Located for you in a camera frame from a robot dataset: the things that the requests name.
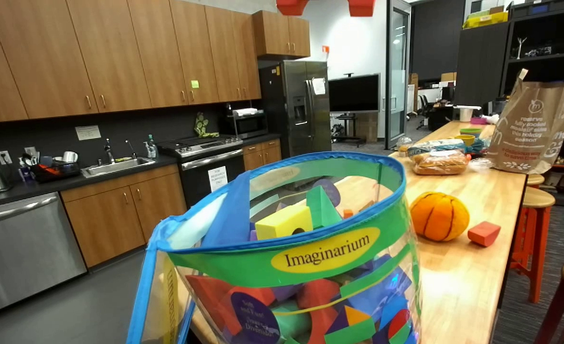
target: backsplash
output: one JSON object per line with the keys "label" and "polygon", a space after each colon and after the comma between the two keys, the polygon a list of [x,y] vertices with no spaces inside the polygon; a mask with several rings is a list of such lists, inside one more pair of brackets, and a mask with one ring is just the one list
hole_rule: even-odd
{"label": "backsplash", "polygon": [[[202,113],[210,130],[218,130],[220,119],[227,113],[225,103],[199,105],[199,107],[172,107],[172,109],[145,109],[130,113],[86,115],[48,121],[2,123],[0,124],[0,151],[9,151],[11,163],[17,168],[17,157],[23,149],[34,146],[42,155],[59,157],[63,151],[76,151],[80,165],[95,165],[105,155],[105,138],[109,138],[114,157],[141,155],[145,157],[147,134],[155,140],[176,140],[195,136],[193,121]],[[74,126],[97,124],[101,138],[78,142]]]}

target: kitchen sink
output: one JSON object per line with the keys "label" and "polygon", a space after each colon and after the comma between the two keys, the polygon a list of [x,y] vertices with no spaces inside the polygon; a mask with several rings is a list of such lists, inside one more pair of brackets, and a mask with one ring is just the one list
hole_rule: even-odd
{"label": "kitchen sink", "polygon": [[149,165],[155,165],[155,159],[145,159],[145,157],[116,159],[114,165],[86,167],[82,168],[82,176],[97,178],[97,176],[116,174],[122,170],[132,170],[132,168],[149,167]]}

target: wooden table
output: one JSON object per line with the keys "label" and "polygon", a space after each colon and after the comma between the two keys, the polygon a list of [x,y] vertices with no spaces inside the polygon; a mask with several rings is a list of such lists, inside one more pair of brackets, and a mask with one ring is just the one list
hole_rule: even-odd
{"label": "wooden table", "polygon": [[[460,126],[464,124],[447,123],[420,142],[455,138]],[[482,136],[491,134],[493,126],[485,126]],[[407,157],[392,157],[409,167]],[[466,233],[451,243],[418,239],[417,245],[422,281],[420,342],[489,342],[525,174],[466,170],[460,176],[415,176],[407,168],[407,182],[409,203],[424,191],[441,191],[466,205],[470,226],[483,220],[501,226],[497,241],[487,249],[470,245]]]}

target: red lamp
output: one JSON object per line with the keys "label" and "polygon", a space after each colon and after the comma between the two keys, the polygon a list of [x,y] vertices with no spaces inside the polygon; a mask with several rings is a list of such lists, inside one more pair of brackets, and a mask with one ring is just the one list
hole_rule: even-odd
{"label": "red lamp", "polygon": [[308,0],[277,0],[277,8],[283,16],[302,16]]}
{"label": "red lamp", "polygon": [[374,0],[348,0],[352,17],[373,17]]}

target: dishwasher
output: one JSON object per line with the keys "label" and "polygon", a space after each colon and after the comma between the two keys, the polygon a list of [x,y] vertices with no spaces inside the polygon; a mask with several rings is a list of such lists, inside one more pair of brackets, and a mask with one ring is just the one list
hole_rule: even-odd
{"label": "dishwasher", "polygon": [[0,310],[84,272],[57,193],[0,205]]}

